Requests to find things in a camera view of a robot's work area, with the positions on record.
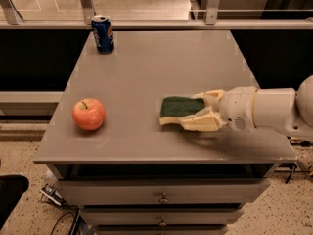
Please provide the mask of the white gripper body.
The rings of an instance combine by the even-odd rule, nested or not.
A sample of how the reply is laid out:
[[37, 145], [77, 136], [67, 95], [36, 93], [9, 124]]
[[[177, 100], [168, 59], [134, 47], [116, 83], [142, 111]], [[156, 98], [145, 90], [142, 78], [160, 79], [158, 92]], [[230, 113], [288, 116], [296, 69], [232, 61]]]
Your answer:
[[219, 112], [233, 131], [253, 131], [253, 104], [257, 88], [237, 87], [228, 91], [220, 101]]

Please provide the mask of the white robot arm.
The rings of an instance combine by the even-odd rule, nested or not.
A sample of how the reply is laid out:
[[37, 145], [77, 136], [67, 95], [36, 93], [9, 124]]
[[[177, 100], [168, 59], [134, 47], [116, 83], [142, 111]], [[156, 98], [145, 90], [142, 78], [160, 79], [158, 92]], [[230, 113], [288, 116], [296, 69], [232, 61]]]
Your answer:
[[233, 131], [274, 130], [302, 141], [313, 140], [313, 76], [297, 90], [236, 87], [230, 91], [207, 91], [201, 97], [206, 107], [180, 117], [186, 130], [218, 131], [223, 125]]

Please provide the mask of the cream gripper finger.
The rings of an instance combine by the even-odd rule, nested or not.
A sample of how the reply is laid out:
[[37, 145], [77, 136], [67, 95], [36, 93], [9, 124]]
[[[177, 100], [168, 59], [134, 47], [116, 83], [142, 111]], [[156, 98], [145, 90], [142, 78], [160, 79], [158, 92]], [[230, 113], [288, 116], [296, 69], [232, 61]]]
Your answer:
[[204, 104], [207, 107], [211, 107], [212, 109], [219, 109], [220, 108], [220, 101], [225, 96], [226, 91], [222, 89], [217, 90], [210, 90], [201, 92], [198, 94], [194, 94], [192, 99], [203, 99]]
[[219, 112], [215, 112], [211, 107], [204, 108], [189, 115], [179, 118], [179, 124], [189, 131], [215, 132], [225, 124]]

